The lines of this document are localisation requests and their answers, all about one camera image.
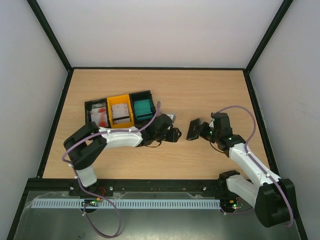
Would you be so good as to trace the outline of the black leather card holder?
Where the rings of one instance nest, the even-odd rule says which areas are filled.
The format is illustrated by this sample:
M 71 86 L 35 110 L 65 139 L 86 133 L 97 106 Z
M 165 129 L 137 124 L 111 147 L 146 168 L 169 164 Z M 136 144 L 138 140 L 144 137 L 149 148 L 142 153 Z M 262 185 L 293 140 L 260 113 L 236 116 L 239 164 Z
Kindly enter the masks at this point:
M 193 141 L 199 138 L 201 124 L 202 120 L 200 118 L 196 118 L 189 123 L 189 128 L 186 136 L 187 141 Z

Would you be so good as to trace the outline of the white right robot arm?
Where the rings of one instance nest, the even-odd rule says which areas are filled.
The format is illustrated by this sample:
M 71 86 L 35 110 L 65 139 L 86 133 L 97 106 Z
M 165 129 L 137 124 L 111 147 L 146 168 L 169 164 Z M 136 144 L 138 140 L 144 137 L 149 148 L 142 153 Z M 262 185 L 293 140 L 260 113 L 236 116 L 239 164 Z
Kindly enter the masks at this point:
M 197 120 L 192 130 L 197 136 L 216 143 L 249 178 L 245 179 L 237 171 L 224 172 L 219 176 L 222 181 L 218 183 L 218 191 L 224 196 L 235 193 L 244 199 L 266 228 L 279 224 L 292 226 L 297 206 L 294 183 L 272 172 L 255 156 L 249 142 L 233 133 L 227 113 L 212 113 L 211 118 L 210 123 Z

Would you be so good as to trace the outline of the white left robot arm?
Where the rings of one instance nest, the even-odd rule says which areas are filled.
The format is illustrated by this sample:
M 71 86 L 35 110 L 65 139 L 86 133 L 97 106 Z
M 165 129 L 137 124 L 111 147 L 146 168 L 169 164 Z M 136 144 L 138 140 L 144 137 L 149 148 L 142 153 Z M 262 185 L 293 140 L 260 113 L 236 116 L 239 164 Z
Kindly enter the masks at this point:
M 73 169 L 75 177 L 84 188 L 94 185 L 98 178 L 93 163 L 105 149 L 119 147 L 149 147 L 153 142 L 176 143 L 182 136 L 174 127 L 175 116 L 160 114 L 152 117 L 143 127 L 106 128 L 94 122 L 86 123 L 68 137 L 63 146 L 62 160 Z

